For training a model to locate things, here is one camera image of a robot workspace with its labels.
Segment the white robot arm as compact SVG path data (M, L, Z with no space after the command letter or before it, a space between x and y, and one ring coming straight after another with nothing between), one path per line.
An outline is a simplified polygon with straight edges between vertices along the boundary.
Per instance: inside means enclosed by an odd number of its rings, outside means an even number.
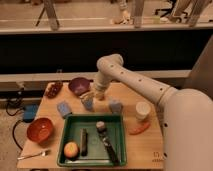
M97 68L96 92L118 80L163 110L164 171L213 171L213 99L130 71L119 54L99 58Z

